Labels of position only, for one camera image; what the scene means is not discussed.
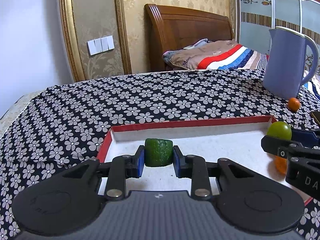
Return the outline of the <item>large orange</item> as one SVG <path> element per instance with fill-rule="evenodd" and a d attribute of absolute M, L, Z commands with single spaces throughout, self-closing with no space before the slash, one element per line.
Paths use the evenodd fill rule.
<path fill-rule="evenodd" d="M 283 176 L 287 173 L 287 159 L 276 156 L 273 160 L 276 170 Z"/>

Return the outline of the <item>green lime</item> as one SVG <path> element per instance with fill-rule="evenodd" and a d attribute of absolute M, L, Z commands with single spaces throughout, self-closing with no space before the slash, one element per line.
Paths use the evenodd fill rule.
<path fill-rule="evenodd" d="M 283 121 L 276 121 L 270 125 L 266 135 L 282 140 L 291 140 L 291 126 Z"/>

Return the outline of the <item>green cucumber piece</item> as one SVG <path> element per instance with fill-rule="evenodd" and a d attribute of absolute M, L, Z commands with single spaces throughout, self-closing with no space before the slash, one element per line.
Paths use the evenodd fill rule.
<path fill-rule="evenodd" d="M 147 167 L 168 166 L 173 162 L 173 142 L 148 138 L 144 145 L 144 163 Z"/>

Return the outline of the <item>small mandarin orange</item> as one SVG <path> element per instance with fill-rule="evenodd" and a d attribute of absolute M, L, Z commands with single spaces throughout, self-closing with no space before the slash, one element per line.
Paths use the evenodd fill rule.
<path fill-rule="evenodd" d="M 297 98 L 290 98 L 288 100 L 287 106 L 289 108 L 289 110 L 296 112 L 300 109 L 300 101 Z"/>

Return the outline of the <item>red shallow cardboard box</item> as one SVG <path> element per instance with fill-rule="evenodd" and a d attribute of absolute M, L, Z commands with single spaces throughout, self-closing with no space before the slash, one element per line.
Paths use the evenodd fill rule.
<path fill-rule="evenodd" d="M 114 126 L 107 132 L 97 158 L 111 162 L 119 155 L 134 155 L 148 138 L 169 139 L 183 155 L 199 155 L 212 163 L 219 158 L 231 159 L 287 186 L 271 155 L 260 145 L 275 121 L 273 116 L 265 115 Z"/>

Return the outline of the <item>blue electric kettle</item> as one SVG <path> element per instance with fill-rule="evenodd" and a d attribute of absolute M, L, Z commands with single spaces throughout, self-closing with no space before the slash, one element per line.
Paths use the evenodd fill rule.
<path fill-rule="evenodd" d="M 318 68 L 319 51 L 315 41 L 295 30 L 276 26 L 269 30 L 272 46 L 265 69 L 263 87 L 284 99 L 295 98 Z M 304 76 L 306 48 L 313 54 L 312 66 Z"/>

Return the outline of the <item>floral black white tablecloth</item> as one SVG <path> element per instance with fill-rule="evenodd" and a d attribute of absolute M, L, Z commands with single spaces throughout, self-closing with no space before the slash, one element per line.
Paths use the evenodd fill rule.
<path fill-rule="evenodd" d="M 297 129 L 316 129 L 319 81 L 303 86 L 301 107 L 262 85 L 261 70 L 207 70 L 107 77 L 49 87 L 1 125 L 1 239 L 20 231 L 15 196 L 82 161 L 96 157 L 116 125 L 272 115 Z"/>

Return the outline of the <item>striped folded blanket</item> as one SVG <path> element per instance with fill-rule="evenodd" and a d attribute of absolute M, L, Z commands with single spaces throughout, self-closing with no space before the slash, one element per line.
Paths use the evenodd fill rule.
<path fill-rule="evenodd" d="M 163 61 L 173 69 L 262 69 L 268 55 L 237 43 L 235 40 L 210 41 L 206 38 L 180 50 L 166 51 Z"/>

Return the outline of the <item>wooden bed headboard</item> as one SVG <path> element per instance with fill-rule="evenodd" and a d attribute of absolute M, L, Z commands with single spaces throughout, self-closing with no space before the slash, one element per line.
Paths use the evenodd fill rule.
<path fill-rule="evenodd" d="M 180 50 L 203 38 L 210 41 L 234 38 L 227 16 L 156 4 L 146 4 L 144 9 L 149 17 L 149 61 L 152 72 L 169 69 L 162 59 L 166 51 Z"/>

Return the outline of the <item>wardrobe with floral doors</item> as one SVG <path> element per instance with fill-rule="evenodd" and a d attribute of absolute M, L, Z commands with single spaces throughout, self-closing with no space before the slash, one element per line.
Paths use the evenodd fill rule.
<path fill-rule="evenodd" d="M 286 27 L 319 44 L 319 0 L 235 0 L 236 39 L 263 54 L 271 49 L 269 30 Z"/>

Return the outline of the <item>white wall switch panel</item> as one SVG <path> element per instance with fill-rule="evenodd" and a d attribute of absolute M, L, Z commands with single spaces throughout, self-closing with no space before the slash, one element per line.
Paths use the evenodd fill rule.
<path fill-rule="evenodd" d="M 114 50 L 113 36 L 104 36 L 87 42 L 88 52 L 90 56 L 100 54 L 109 50 Z"/>

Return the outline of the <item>golden wall frame moulding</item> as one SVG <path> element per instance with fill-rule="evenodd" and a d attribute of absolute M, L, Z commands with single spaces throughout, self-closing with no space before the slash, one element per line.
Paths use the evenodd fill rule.
<path fill-rule="evenodd" d="M 123 0 L 58 0 L 73 81 L 132 74 Z M 89 55 L 87 42 L 113 36 L 114 50 Z"/>

